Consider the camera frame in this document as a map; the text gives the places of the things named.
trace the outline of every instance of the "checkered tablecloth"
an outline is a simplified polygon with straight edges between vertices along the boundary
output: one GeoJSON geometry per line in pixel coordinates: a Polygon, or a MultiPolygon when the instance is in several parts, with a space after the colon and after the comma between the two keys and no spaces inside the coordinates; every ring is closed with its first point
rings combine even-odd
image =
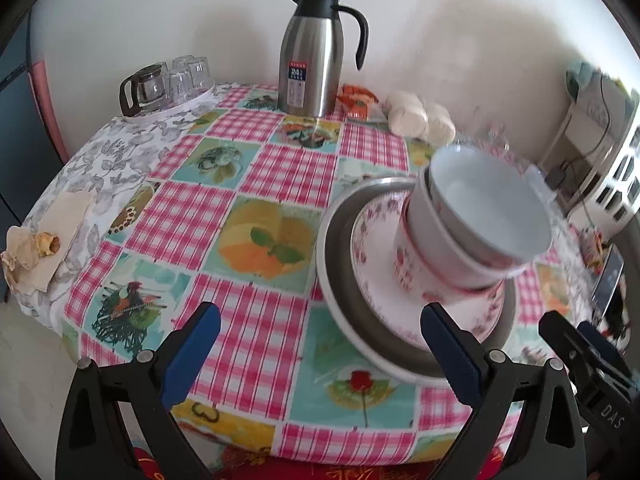
{"type": "MultiPolygon", "coordinates": [[[[191,388],[190,414],[177,415],[181,426],[308,462],[441,456],[470,409],[448,386],[398,384],[367,364],[327,314],[312,257],[330,201],[362,178],[417,173],[421,147],[346,123],[340,109],[296,124],[273,98],[270,86],[232,88],[184,130],[73,284],[65,337],[99,365],[117,364],[157,348],[212,301],[222,331],[191,388]],[[122,323],[120,309],[135,301],[148,307],[122,323]],[[360,413],[349,385],[363,373],[377,393],[360,413]]],[[[539,266],[561,276],[563,257],[552,249],[514,280],[517,324],[505,350],[515,360],[549,355],[532,335],[548,304],[539,266]]]]}

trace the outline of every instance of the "floral plate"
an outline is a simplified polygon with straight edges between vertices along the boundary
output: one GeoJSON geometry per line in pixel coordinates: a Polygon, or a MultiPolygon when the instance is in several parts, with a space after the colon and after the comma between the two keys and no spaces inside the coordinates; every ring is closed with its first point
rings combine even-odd
{"type": "MultiPolygon", "coordinates": [[[[420,332],[424,303],[402,288],[393,270],[393,247],[402,202],[408,191],[375,197],[360,211],[351,231],[351,266],[363,297],[372,311],[398,337],[429,350],[420,332]]],[[[487,297],[443,303],[462,330],[479,342],[492,332],[504,304],[504,283],[487,297]]]]}

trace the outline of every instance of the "red cloth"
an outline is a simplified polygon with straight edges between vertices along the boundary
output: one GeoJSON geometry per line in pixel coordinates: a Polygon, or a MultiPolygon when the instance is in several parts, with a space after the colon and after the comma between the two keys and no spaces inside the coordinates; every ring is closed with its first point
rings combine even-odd
{"type": "MultiPolygon", "coordinates": [[[[143,473],[152,480],[163,480],[158,464],[144,450],[136,448],[136,457],[143,473]]],[[[478,480],[488,480],[500,469],[502,453],[495,448],[487,459],[478,480]]],[[[222,453],[223,468],[214,472],[214,480],[423,480],[437,462],[422,462],[395,466],[336,466],[294,462],[264,456],[234,447],[222,453]]]]}

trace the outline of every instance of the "power cord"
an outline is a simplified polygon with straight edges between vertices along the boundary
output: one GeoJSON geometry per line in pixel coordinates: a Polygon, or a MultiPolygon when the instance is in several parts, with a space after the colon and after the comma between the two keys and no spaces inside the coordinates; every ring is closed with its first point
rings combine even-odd
{"type": "MultiPolygon", "coordinates": [[[[600,137],[600,140],[591,150],[589,150],[587,153],[578,155],[572,158],[571,160],[565,160],[562,164],[560,164],[559,166],[556,166],[555,168],[552,168],[551,171],[549,171],[545,181],[546,181],[546,184],[552,190],[556,190],[560,186],[562,186],[562,183],[567,178],[567,170],[569,168],[571,168],[575,187],[577,190],[580,190],[580,183],[578,183],[578,177],[575,173],[574,164],[579,160],[586,160],[588,156],[593,155],[593,153],[595,153],[596,150],[602,144],[602,141],[604,140],[604,138],[607,136],[607,132],[609,131],[609,127],[611,126],[611,113],[609,111],[609,107],[607,106],[607,102],[604,99],[604,90],[602,89],[602,78],[603,78],[603,74],[602,72],[600,72],[600,95],[602,97],[602,104],[604,104],[604,108],[607,111],[607,126],[605,127],[604,132],[600,137]]],[[[587,210],[587,205],[584,203],[584,195],[582,193],[580,194],[580,202],[582,203],[582,207],[584,208],[584,213],[587,217],[587,220],[589,221],[590,226],[592,228],[595,228],[593,220],[591,220],[591,216],[589,215],[589,211],[587,210]]]]}

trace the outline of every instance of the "floor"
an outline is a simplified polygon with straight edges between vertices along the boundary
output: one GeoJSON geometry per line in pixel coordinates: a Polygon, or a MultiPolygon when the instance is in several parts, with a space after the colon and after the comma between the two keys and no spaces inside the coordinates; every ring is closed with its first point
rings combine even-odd
{"type": "Polygon", "coordinates": [[[60,418],[76,371],[62,338],[0,301],[0,418],[42,480],[54,478],[60,418]]]}

